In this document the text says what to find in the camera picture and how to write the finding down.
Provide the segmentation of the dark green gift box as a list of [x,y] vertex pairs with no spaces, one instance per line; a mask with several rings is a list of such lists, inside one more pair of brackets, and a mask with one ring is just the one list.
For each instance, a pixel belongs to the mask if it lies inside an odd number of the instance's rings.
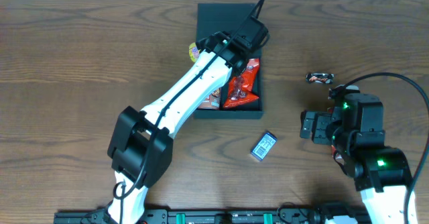
[[[200,3],[197,11],[196,39],[201,40],[213,33],[231,32],[239,27],[254,7],[252,3]],[[219,110],[197,109],[195,119],[261,119],[263,116],[262,71],[259,70],[252,88],[258,100],[235,108]]]

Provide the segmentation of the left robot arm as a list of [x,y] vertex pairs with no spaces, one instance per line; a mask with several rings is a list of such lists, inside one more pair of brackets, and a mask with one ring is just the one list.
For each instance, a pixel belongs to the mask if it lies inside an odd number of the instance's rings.
[[269,40],[267,32],[217,32],[195,43],[199,56],[166,93],[141,110],[125,108],[118,116],[107,150],[116,184],[107,209],[111,223],[136,223],[147,192],[172,161],[173,142],[184,122],[215,90],[245,71]]

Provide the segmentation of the black Mars candy bar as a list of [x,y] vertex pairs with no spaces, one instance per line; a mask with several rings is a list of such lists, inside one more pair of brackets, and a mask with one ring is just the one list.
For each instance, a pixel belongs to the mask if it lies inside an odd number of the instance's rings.
[[306,75],[306,82],[308,83],[320,83],[325,85],[331,85],[334,80],[334,74],[329,73],[313,73],[310,72]]

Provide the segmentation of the yellow candy bottle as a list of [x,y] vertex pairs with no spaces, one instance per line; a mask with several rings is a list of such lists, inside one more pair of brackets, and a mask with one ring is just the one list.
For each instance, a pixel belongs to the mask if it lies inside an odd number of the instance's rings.
[[196,43],[193,42],[188,47],[188,53],[191,61],[196,62],[200,56],[200,50],[197,48]]

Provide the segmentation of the red Pringles can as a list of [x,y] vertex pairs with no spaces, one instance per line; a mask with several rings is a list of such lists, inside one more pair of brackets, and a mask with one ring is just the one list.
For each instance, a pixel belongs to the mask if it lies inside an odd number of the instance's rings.
[[205,100],[198,106],[198,109],[219,110],[221,104],[221,88],[213,91]]

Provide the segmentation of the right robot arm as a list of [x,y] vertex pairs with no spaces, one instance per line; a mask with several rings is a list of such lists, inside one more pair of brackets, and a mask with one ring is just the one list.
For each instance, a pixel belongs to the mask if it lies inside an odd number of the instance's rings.
[[335,98],[330,111],[303,111],[300,137],[333,148],[372,223],[417,223],[415,196],[406,198],[410,167],[400,149],[385,145],[378,97],[351,91]]

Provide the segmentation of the red Hacks candy bag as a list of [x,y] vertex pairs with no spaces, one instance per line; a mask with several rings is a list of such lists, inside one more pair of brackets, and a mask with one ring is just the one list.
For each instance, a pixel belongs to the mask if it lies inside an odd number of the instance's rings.
[[231,79],[229,82],[228,95],[223,104],[224,109],[238,107],[259,99],[257,95],[252,93],[259,67],[259,59],[252,58],[249,60],[245,71],[241,75],[234,76]]

